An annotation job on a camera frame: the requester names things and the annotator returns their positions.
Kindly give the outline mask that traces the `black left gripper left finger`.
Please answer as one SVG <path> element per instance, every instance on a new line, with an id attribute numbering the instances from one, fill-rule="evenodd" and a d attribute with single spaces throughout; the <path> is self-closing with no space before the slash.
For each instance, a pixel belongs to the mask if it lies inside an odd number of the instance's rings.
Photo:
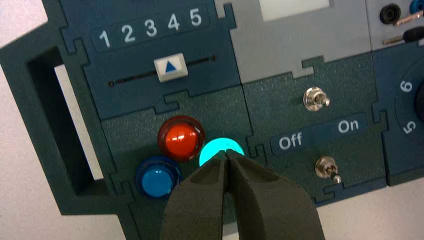
<path id="1" fill-rule="evenodd" d="M 163 214 L 162 240 L 220 240 L 228 157 L 220 150 L 171 193 Z"/>

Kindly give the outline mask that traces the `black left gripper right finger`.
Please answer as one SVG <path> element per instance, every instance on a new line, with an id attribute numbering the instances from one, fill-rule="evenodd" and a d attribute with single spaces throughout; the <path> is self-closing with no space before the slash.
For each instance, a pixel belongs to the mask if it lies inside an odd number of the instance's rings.
<path id="1" fill-rule="evenodd" d="M 227 151 L 229 193 L 241 240 L 323 240 L 316 206 L 295 181 Z"/>

